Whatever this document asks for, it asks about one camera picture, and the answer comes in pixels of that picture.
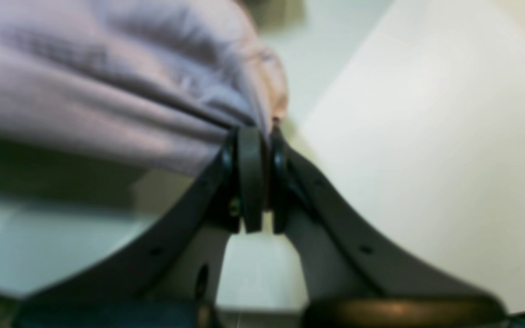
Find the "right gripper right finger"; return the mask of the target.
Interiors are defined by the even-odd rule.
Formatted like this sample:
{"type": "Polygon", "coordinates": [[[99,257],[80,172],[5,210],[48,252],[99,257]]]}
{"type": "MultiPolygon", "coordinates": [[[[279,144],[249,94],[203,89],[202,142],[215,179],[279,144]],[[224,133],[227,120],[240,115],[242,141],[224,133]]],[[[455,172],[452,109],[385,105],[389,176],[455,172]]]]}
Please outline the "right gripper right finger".
{"type": "Polygon", "coordinates": [[[274,232],[300,258],[303,328],[502,328],[497,297],[405,251],[369,224],[329,179],[271,135],[274,232]]]}

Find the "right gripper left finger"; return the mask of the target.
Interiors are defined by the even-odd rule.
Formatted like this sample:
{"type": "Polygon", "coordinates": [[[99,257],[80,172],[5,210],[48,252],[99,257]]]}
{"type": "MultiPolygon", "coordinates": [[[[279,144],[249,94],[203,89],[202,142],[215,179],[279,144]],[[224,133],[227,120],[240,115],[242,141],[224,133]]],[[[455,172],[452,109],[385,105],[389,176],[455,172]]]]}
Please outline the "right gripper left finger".
{"type": "Polygon", "coordinates": [[[229,237],[262,228],[263,145],[236,128],[181,199],[127,246],[29,296],[14,328],[218,328],[229,237]]]}

